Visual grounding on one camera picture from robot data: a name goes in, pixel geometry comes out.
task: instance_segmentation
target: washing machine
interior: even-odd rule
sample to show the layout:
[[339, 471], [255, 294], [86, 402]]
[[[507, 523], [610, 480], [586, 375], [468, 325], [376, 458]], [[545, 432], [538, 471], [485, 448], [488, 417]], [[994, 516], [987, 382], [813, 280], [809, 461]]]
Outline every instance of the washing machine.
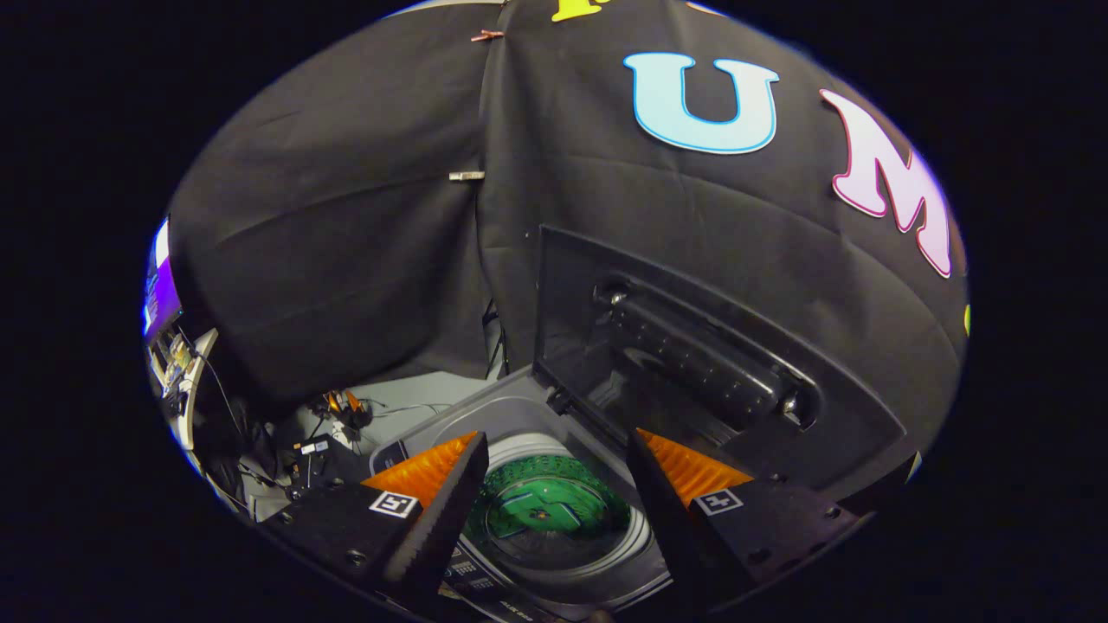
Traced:
[[636, 428], [835, 500], [889, 471], [903, 423], [804, 340], [596, 241], [544, 228], [541, 244], [533, 365], [370, 458], [377, 473], [485, 432], [484, 487], [445, 576], [473, 606], [581, 621], [671, 582], [625, 463]]

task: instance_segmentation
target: letter m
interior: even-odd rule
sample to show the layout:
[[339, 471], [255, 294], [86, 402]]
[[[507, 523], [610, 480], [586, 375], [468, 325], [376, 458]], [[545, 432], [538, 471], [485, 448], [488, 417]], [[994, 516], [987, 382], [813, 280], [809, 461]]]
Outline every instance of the letter m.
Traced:
[[850, 160], [847, 173], [835, 175], [831, 183], [835, 193], [842, 201], [880, 218], [888, 211], [878, 186], [878, 175], [883, 174], [893, 203], [896, 228], [902, 234], [907, 233], [916, 216], [923, 212], [923, 224], [915, 233], [920, 252], [940, 275], [950, 277], [946, 200], [926, 163], [914, 150], [910, 150], [905, 165], [892, 141], [870, 113], [827, 89], [821, 89], [820, 95], [839, 110], [847, 130]]

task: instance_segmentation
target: washing machine lid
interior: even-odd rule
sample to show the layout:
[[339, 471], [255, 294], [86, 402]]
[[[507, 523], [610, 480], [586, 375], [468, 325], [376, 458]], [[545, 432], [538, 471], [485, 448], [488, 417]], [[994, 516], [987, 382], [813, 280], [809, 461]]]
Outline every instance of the washing machine lid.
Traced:
[[823, 489], [905, 428], [833, 358], [720, 292], [544, 226], [534, 370], [551, 405], [626, 447], [636, 427]]

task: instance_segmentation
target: black fabric backdrop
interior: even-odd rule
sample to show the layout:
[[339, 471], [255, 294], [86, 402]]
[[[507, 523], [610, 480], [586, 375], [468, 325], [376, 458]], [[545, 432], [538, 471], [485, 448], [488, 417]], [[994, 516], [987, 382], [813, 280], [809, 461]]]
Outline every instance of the black fabric backdrop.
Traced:
[[[909, 436], [844, 491], [926, 449], [965, 356], [958, 204], [944, 279], [914, 231], [832, 191], [847, 133], [820, 89], [865, 108], [904, 161], [909, 140], [814, 61], [731, 19], [674, 0], [560, 23], [551, 10], [515, 0], [390, 17], [253, 99], [170, 205], [185, 308], [211, 314], [273, 400], [433, 369], [476, 377], [490, 292], [510, 360], [532, 359], [546, 223], [719, 288], [875, 390]], [[470, 41], [483, 28], [505, 37]], [[649, 51], [698, 60], [685, 96], [709, 120], [737, 105], [711, 61], [776, 71], [772, 142], [718, 155], [647, 134], [623, 59]], [[483, 182], [448, 178], [478, 170]]]

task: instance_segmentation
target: light blue letter u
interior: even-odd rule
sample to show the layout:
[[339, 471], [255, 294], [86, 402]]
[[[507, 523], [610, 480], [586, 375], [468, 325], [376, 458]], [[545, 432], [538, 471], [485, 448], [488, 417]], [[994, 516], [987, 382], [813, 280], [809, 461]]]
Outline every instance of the light blue letter u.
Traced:
[[705, 121], [685, 106], [685, 70], [696, 61], [685, 54], [632, 54], [624, 64], [635, 72], [635, 118], [657, 139], [686, 150], [712, 154], [743, 154], [773, 140], [777, 111], [770, 82], [776, 72], [742, 61], [720, 59], [714, 64], [731, 74], [738, 113], [731, 121]]

